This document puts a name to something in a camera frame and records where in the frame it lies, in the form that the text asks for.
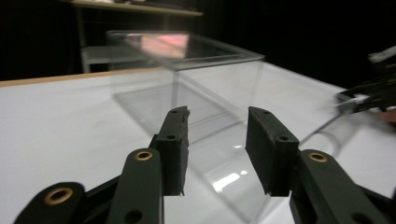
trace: clear acrylic box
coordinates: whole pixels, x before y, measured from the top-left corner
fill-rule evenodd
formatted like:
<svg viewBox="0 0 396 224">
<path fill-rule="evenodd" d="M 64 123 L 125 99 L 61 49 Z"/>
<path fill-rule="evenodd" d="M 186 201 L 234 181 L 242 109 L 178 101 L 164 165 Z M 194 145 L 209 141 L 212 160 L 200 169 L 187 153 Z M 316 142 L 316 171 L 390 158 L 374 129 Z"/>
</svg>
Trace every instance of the clear acrylic box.
<svg viewBox="0 0 396 224">
<path fill-rule="evenodd" d="M 248 107 L 260 80 L 263 56 L 186 33 L 113 31 L 107 33 L 111 68 L 142 69 L 113 77 L 115 99 L 149 134 L 157 133 L 166 113 L 186 105 L 190 110 L 190 155 L 183 207 L 174 199 L 166 209 L 183 210 L 170 220 L 210 223 L 229 219 L 205 217 L 232 212 L 233 223 L 254 223 L 269 198 L 264 195 L 245 151 Z M 205 192 L 222 201 L 202 207 Z M 200 207 L 200 217 L 191 220 Z"/>
</svg>

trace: white table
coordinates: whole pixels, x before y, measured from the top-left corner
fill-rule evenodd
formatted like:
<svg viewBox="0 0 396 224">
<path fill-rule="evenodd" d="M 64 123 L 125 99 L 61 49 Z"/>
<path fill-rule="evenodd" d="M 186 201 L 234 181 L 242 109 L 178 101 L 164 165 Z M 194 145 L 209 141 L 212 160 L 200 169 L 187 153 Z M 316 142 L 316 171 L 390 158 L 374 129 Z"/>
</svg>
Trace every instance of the white table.
<svg viewBox="0 0 396 224">
<path fill-rule="evenodd" d="M 88 76 L 0 82 L 0 223 L 11 223 L 40 190 L 57 182 L 79 182 L 86 190 L 100 185 L 120 174 L 132 150 L 149 145 L 151 136 L 113 100 L 111 76 Z M 335 115 L 332 97 L 342 90 L 269 63 L 258 86 L 253 105 L 272 111 L 299 139 Z M 396 135 L 367 117 L 337 160 L 357 184 L 390 197 Z M 189 170 L 186 197 L 165 198 L 165 221 L 241 223 L 212 191 L 196 184 L 198 178 Z M 271 200 L 256 221 L 291 223 L 288 201 Z"/>
</svg>

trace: transparent plastic box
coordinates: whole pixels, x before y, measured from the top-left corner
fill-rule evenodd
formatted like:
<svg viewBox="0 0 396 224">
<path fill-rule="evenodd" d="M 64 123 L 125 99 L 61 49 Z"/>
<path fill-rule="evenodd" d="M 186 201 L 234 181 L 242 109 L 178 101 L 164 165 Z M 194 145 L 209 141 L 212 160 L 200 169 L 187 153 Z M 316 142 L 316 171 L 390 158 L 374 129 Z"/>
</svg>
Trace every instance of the transparent plastic box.
<svg viewBox="0 0 396 224">
<path fill-rule="evenodd" d="M 186 196 L 182 202 L 165 200 L 171 214 L 166 220 L 257 222 L 270 199 L 245 143 L 263 56 L 186 33 L 114 31 L 107 36 L 112 69 L 141 71 L 112 77 L 114 97 L 149 134 L 160 130 L 170 109 L 186 105 L 191 112 Z"/>
</svg>

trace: white tabletop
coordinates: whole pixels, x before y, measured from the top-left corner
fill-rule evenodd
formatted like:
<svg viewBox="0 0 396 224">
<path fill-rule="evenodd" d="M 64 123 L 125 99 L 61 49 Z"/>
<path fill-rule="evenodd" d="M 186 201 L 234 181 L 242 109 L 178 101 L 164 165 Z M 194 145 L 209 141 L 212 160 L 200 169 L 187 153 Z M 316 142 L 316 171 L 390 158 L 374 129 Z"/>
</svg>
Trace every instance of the white tabletop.
<svg viewBox="0 0 396 224">
<path fill-rule="evenodd" d="M 149 145 L 151 136 L 114 101 L 110 83 L 104 76 L 0 88 L 0 223 L 11 223 L 52 184 L 74 181 L 86 190 L 100 185 L 120 174 L 132 150 Z M 272 111 L 303 139 L 335 116 L 333 96 L 341 90 L 266 63 L 253 105 Z M 375 116 L 366 118 L 336 159 L 357 184 L 390 197 L 396 187 L 396 135 Z M 189 186 L 195 176 L 187 172 L 186 187 L 201 194 L 166 199 L 167 223 L 185 221 L 172 214 L 191 200 L 200 201 L 197 209 L 213 209 L 188 223 L 241 223 L 231 211 L 217 212 L 222 203 L 204 187 Z M 272 200 L 277 208 L 259 221 L 290 223 L 287 200 Z"/>
</svg>

